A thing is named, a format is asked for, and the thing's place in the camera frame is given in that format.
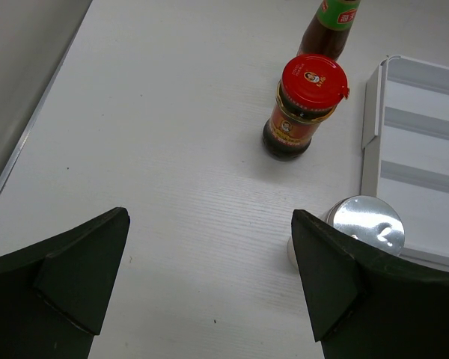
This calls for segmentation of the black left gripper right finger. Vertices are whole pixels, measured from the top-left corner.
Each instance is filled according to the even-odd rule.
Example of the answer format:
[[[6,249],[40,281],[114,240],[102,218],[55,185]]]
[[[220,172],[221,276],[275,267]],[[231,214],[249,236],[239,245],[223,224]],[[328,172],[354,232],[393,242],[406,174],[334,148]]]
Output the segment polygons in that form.
[[[326,358],[449,358],[449,272],[387,254],[303,209],[291,230]]]

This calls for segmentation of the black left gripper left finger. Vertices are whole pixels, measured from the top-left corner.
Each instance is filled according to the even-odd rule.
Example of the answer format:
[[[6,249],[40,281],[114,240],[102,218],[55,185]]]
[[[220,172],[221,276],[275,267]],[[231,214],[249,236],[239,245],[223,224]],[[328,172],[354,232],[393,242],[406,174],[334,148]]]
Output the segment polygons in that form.
[[[129,232],[115,207],[0,257],[0,358],[87,358]]]

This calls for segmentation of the tall sauce bottle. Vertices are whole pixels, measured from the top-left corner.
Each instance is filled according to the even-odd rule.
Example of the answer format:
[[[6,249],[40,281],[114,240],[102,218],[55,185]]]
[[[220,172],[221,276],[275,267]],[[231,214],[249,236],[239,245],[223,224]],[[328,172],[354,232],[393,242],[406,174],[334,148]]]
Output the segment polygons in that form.
[[[336,61],[346,45],[359,5],[359,0],[322,0],[302,36],[297,55],[318,54]]]

